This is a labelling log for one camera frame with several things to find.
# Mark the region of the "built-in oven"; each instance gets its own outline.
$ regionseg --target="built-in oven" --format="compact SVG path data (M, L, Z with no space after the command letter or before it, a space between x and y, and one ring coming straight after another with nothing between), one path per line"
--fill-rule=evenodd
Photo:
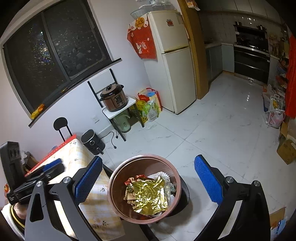
M268 82L270 65L269 53L234 45L234 72L256 79L265 84Z

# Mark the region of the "white wall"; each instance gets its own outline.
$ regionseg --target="white wall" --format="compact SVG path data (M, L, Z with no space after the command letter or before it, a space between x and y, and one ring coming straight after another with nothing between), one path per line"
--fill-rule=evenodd
M181 8L179 6L179 3L178 3L178 0L170 0L171 4L174 5L175 9L178 11L178 12L181 12Z
M6 29L0 45L16 26L20 26L26 19L44 9L56 0L37 1L28 3L29 11L13 19L13 23ZM138 57L131 44L127 41L128 24L133 21L130 13L139 7L135 0L90 0L95 17L97 18L103 35L114 59L122 58L122 62L112 67L124 91L129 95L136 95L143 88L149 87L148 76L142 60ZM42 159L53 146L62 143L57 131L53 129L56 118L64 116L73 133L82 134L88 129L97 133L110 126L109 121L102 114L99 104L93 96L87 82L82 83L67 93L54 106L41 116L32 126L28 127L30 118L18 102L4 69L4 57L0 58L0 144L6 141L19 142L21 149L30 151L37 159ZM100 121L93 123L92 117L98 115Z

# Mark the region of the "gold foil wrapper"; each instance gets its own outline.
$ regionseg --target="gold foil wrapper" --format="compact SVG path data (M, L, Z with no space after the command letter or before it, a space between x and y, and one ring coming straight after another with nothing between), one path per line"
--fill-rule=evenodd
M165 181L158 177L156 180L141 180L132 184L135 200L133 209L144 215L154 215L168 209L168 200L164 194Z

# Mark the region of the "refrigerator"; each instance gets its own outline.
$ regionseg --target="refrigerator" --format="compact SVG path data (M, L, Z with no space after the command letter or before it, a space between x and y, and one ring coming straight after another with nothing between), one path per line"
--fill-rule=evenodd
M182 16L176 11L148 13L157 60L145 59L151 87L164 108L179 114L196 100L191 51Z

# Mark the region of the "kitchen cabinet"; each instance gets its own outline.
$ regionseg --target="kitchen cabinet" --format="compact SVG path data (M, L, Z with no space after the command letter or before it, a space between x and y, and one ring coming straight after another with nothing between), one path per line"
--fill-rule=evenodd
M222 11L222 5L219 0L199 0L198 7L203 11Z
M237 10L240 12L252 12L249 0L234 0L237 6Z
M249 0L253 13L267 17L264 2L265 0Z
M216 47L210 48L212 79L218 74Z
M223 70L234 73L234 48L230 45L221 45Z
M199 0L202 11L239 11L249 12L281 23L278 12L266 0Z
M278 62L279 62L278 58L270 56L268 84L273 85L273 83L276 81L276 72L277 72L276 66L277 66Z
M223 71L221 46L206 49L207 77L208 81L213 80Z
M205 55L207 58L207 80L210 81L212 80L210 49L205 50Z
M281 23L279 13L267 1L264 1L264 7L268 18Z
M221 6L223 11L237 11L237 6L235 5L234 0L221 1Z
M221 46L216 47L215 50L216 50L216 61L217 61L217 74L219 74L223 71Z

